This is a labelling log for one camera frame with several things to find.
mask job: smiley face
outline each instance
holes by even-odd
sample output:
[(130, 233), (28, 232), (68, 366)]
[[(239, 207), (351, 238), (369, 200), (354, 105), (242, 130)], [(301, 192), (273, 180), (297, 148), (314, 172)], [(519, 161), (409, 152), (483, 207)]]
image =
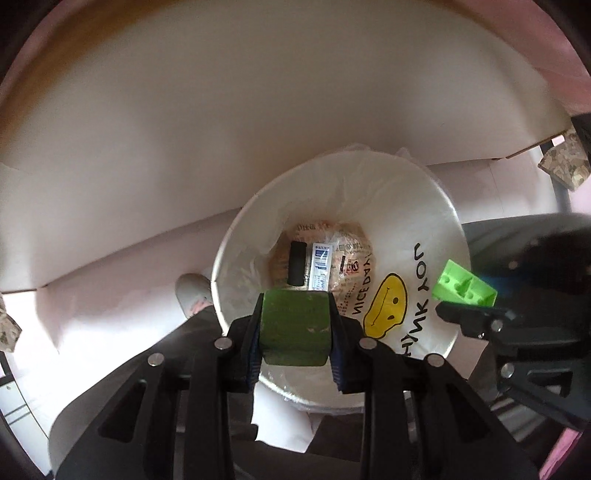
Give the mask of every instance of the smiley face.
[(407, 303), (408, 294), (402, 278), (391, 273), (379, 286), (369, 311), (363, 317), (365, 335), (384, 338), (388, 330), (404, 321)]

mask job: screw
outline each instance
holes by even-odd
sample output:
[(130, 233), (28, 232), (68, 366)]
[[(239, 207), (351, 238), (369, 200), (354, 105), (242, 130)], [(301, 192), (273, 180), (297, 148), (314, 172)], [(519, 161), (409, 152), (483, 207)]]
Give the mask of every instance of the screw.
[(505, 364), (501, 367), (501, 376), (503, 378), (511, 378), (515, 373), (515, 365)]
[(494, 319), (491, 323), (491, 330), (493, 332), (499, 333), (503, 329), (503, 321), (499, 319)]
[(152, 353), (152, 355), (148, 357), (148, 365), (151, 367), (157, 367), (161, 365), (162, 362), (164, 362), (164, 355), (161, 353)]
[(445, 359), (438, 353), (430, 353), (427, 355), (427, 363), (432, 367), (439, 368), (445, 365)]
[(378, 346), (378, 343), (373, 338), (363, 337), (359, 341), (359, 346), (363, 350), (373, 350), (374, 348), (376, 348)]
[(230, 348), (232, 348), (232, 345), (234, 345), (234, 342), (232, 342), (231, 338), (220, 337), (213, 343), (213, 345), (218, 350), (230, 350)]

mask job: foot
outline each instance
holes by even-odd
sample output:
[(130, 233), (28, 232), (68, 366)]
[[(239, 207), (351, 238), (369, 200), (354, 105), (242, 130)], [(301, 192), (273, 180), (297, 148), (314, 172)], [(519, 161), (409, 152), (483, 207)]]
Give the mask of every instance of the foot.
[(213, 305), (211, 282), (203, 275), (196, 273), (181, 275), (174, 289), (178, 303), (187, 318)]

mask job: white plastic bag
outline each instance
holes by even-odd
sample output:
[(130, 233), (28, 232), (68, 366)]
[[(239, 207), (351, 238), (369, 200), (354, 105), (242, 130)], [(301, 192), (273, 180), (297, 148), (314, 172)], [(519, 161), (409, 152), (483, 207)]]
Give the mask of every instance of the white plastic bag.
[[(435, 313), (431, 288), (448, 259), (470, 267), (453, 205), (431, 173), (397, 155), (343, 150), (314, 158), (279, 176), (240, 211), (224, 237), (212, 274), (213, 300), (224, 331), (252, 313), (270, 288), (268, 257), (282, 231), (327, 220), (358, 223), (375, 265), (363, 265), (371, 286), (352, 300), (348, 315), (394, 351), (446, 356), (458, 328)], [(341, 395), (330, 365), (265, 365), (261, 381), (311, 410), (361, 406), (362, 395)]]

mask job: lime green plastic part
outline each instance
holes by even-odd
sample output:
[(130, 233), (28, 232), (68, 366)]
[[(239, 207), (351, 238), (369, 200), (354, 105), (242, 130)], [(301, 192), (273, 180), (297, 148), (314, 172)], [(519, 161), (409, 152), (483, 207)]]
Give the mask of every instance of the lime green plastic part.
[(496, 295), (494, 288), (452, 260), (447, 261), (441, 277), (433, 287), (433, 297), (437, 300), (479, 307), (494, 306)]

